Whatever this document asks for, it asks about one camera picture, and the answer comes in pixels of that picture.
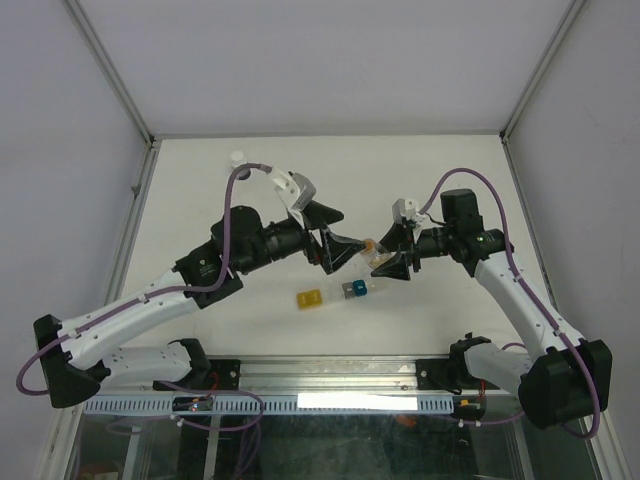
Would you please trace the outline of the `clear bottle gold cap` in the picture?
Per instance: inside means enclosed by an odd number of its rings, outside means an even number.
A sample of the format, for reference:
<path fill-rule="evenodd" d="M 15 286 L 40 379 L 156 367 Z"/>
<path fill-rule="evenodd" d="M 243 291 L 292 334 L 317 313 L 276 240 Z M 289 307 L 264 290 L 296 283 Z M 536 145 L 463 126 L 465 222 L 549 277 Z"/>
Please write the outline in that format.
<path fill-rule="evenodd" d="M 376 242 L 376 249 L 374 251 L 364 252 L 363 250 L 361 256 L 371 270 L 377 269 L 393 257 L 393 255 L 378 242 Z"/>

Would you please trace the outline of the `weekly pill organizer strip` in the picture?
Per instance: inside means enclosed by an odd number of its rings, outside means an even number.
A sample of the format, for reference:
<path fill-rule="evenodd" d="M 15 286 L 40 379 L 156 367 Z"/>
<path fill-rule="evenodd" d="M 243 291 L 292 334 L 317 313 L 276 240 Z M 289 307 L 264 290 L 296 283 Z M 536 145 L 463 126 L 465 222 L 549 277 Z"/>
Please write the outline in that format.
<path fill-rule="evenodd" d="M 335 303 L 362 299 L 385 290 L 389 285 L 390 281 L 387 279 L 371 277 L 329 282 L 298 292 L 295 296 L 295 301 L 298 309 L 305 311 Z"/>

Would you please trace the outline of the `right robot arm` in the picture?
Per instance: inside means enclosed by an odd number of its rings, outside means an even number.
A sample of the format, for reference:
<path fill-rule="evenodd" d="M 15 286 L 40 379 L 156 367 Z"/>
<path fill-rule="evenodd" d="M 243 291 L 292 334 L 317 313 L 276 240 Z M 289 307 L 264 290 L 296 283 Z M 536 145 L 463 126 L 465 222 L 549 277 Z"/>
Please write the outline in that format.
<path fill-rule="evenodd" d="M 612 353 L 589 341 L 528 284 L 504 229 L 488 230 L 470 189 L 441 194 L 443 220 L 425 228 L 428 216 L 416 201 L 399 199 L 393 224 L 381 241 L 391 256 L 373 276 L 408 280 L 424 259 L 448 257 L 461 265 L 494 299 L 518 333 L 513 352 L 471 333 L 451 344 L 446 362 L 429 381 L 454 394 L 485 381 L 519 400 L 527 419 L 545 429 L 590 416 L 608 407 Z"/>

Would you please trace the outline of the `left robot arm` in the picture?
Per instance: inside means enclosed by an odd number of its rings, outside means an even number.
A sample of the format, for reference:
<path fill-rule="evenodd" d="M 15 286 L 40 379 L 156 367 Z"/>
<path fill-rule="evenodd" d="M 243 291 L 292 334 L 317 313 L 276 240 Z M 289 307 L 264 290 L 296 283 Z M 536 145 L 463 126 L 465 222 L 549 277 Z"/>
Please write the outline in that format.
<path fill-rule="evenodd" d="M 235 206 L 212 226 L 207 242 L 138 292 L 74 319 L 39 318 L 34 333 L 51 405 L 76 406 L 120 386 L 205 389 L 211 364 L 199 340 L 159 347 L 131 347 L 129 341 L 230 297 L 242 289 L 243 276 L 297 253 L 334 273 L 366 247 L 331 231 L 343 217 L 311 202 L 300 220 L 288 216 L 264 225 L 254 208 Z"/>

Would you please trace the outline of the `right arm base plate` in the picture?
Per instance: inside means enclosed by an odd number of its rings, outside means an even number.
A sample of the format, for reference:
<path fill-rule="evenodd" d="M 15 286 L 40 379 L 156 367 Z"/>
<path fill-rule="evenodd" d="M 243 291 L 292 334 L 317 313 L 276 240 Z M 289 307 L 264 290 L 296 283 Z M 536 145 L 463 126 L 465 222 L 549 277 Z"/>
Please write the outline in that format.
<path fill-rule="evenodd" d="M 487 381 L 481 381 L 464 373 L 448 357 L 419 358 L 414 361 L 417 389 L 444 390 L 461 395 L 464 390 L 479 391 L 484 385 L 486 390 L 498 391 L 499 387 Z"/>

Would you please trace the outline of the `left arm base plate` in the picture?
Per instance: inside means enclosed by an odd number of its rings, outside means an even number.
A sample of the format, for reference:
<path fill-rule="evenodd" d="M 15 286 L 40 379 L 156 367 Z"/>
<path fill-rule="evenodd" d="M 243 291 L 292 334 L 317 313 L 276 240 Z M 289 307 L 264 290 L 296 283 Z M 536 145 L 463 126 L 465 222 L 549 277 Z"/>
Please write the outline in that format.
<path fill-rule="evenodd" d="M 154 381 L 154 391 L 237 391 L 241 377 L 242 362 L 237 358 L 209 358 L 209 365 L 189 372 L 183 379 L 175 381 L 177 388 L 168 386 L 168 381 Z"/>

